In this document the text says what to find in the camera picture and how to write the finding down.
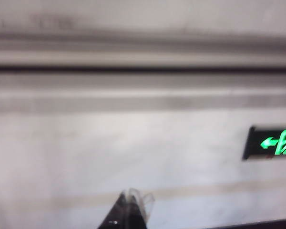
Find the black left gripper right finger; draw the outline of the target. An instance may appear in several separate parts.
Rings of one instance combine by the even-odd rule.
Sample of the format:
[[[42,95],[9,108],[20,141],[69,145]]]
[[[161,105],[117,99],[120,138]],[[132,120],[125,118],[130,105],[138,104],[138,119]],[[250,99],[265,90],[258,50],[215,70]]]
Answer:
[[[128,228],[146,229],[155,203],[153,194],[143,195],[135,188],[129,189],[128,194]]]

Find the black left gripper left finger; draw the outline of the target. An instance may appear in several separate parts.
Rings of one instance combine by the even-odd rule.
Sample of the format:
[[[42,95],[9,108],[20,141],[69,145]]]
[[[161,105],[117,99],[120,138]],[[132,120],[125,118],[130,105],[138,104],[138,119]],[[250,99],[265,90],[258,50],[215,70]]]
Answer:
[[[98,229],[129,229],[129,190],[122,191]]]

